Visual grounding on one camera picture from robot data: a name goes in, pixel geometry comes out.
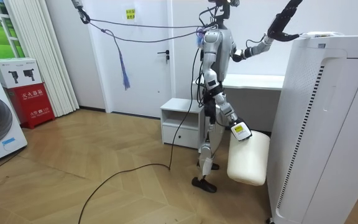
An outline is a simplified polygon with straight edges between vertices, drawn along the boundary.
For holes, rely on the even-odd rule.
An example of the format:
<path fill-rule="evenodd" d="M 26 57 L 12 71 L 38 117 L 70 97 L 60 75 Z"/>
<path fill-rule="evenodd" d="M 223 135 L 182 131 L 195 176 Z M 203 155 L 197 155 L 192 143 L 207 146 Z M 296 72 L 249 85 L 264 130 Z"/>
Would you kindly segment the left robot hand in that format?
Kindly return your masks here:
<path fill-rule="evenodd" d="M 289 42 L 299 38 L 299 34 L 284 33 L 284 28 L 288 25 L 292 17 L 295 15 L 298 6 L 303 0 L 290 0 L 284 7 L 282 12 L 278 13 L 268 28 L 267 36 L 279 42 Z"/>

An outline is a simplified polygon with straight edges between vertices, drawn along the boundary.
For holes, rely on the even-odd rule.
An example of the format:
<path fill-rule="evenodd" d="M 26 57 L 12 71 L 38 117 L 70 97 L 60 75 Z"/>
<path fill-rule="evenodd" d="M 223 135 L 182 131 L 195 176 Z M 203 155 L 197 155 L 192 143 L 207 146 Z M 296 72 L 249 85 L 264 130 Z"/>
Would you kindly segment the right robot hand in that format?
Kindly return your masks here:
<path fill-rule="evenodd" d="M 231 124 L 231 132 L 238 141 L 249 139 L 252 136 L 252 131 L 240 118 Z"/>

